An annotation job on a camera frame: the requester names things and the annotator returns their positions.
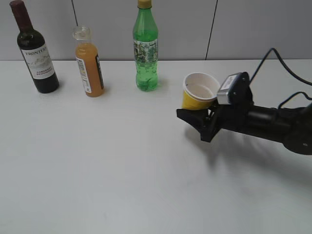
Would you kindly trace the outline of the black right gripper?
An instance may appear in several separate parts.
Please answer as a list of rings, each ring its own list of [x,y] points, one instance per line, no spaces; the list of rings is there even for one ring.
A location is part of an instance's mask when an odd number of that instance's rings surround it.
[[[202,141],[210,142],[214,136],[227,127],[235,130],[241,125],[247,115],[248,110],[253,106],[253,95],[249,87],[246,90],[242,102],[234,105],[213,104],[209,109],[187,110],[177,109],[176,115],[179,119],[191,125],[200,133]]]

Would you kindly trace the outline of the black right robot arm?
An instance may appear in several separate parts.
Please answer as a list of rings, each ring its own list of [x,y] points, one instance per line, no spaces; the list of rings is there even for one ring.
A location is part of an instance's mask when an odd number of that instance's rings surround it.
[[[247,72],[228,76],[217,92],[217,102],[202,121],[200,137],[211,142],[221,130],[282,143],[288,150],[312,154],[312,106],[267,108],[256,106]]]

